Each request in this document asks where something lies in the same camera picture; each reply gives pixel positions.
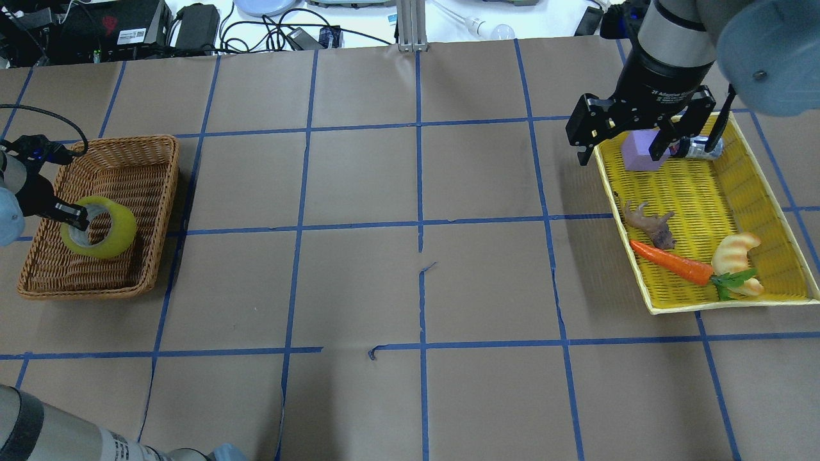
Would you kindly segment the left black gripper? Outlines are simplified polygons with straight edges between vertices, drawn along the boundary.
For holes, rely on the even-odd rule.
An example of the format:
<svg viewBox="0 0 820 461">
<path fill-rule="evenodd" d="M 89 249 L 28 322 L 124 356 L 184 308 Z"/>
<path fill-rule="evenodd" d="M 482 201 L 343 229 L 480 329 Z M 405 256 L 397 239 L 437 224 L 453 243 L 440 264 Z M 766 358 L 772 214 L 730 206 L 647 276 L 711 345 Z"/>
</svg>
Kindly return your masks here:
<svg viewBox="0 0 820 461">
<path fill-rule="evenodd" d="M 28 174 L 23 187 L 17 192 L 19 208 L 23 216 L 41 216 L 52 221 L 65 223 L 85 232 L 90 225 L 88 209 L 79 204 L 59 201 L 52 184 L 39 174 Z"/>
</svg>

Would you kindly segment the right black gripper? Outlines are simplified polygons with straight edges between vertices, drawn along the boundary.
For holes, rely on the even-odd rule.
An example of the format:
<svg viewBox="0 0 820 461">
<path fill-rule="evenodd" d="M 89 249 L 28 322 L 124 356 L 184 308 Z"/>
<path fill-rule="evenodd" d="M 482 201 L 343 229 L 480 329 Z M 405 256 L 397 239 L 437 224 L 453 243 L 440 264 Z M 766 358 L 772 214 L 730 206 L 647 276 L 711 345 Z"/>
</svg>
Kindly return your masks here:
<svg viewBox="0 0 820 461">
<path fill-rule="evenodd" d="M 577 150 L 580 166 L 588 164 L 604 140 L 639 129 L 658 129 L 648 148 L 652 161 L 665 154 L 685 158 L 716 104 L 703 84 L 711 67 L 710 62 L 668 65 L 644 49 L 632 49 L 613 94 L 606 99 L 582 94 L 566 123 L 566 137 Z"/>
</svg>

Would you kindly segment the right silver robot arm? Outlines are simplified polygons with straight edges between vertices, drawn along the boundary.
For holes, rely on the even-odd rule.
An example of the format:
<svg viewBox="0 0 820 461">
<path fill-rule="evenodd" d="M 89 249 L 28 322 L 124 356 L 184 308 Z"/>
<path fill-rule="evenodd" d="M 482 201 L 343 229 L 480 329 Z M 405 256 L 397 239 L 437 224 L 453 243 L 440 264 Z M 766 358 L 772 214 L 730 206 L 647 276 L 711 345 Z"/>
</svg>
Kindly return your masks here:
<svg viewBox="0 0 820 461">
<path fill-rule="evenodd" d="M 729 90 L 710 134 L 720 137 L 730 105 L 774 117 L 818 108 L 817 1 L 651 1 L 615 91 L 585 93 L 566 123 L 568 142 L 586 165 L 594 148 L 626 131 L 656 129 L 648 152 L 700 134 L 715 99 L 703 84 L 717 63 Z"/>
</svg>

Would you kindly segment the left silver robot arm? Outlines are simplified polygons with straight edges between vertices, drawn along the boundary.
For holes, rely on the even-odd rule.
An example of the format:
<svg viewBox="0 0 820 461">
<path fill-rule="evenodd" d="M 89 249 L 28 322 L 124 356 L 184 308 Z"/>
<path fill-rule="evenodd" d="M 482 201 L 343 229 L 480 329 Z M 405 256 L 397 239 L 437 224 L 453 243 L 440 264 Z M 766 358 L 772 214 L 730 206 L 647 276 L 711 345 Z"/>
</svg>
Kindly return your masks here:
<svg viewBox="0 0 820 461">
<path fill-rule="evenodd" d="M 2 148 L 2 245 L 12 244 L 24 230 L 27 216 L 68 225 L 67 241 L 81 249 L 91 249 L 87 228 L 101 214 L 113 223 L 106 239 L 117 242 L 117 253 L 129 247 L 136 234 L 134 216 L 108 199 L 94 198 L 88 206 L 56 198 L 52 184 L 39 170 L 45 161 L 68 165 L 74 155 L 58 147 Z M 3 460 L 243 460 L 234 444 L 222 444 L 213 452 L 181 448 L 168 453 L 97 426 L 83 418 L 47 405 L 32 394 L 13 386 L 2 386 Z"/>
</svg>

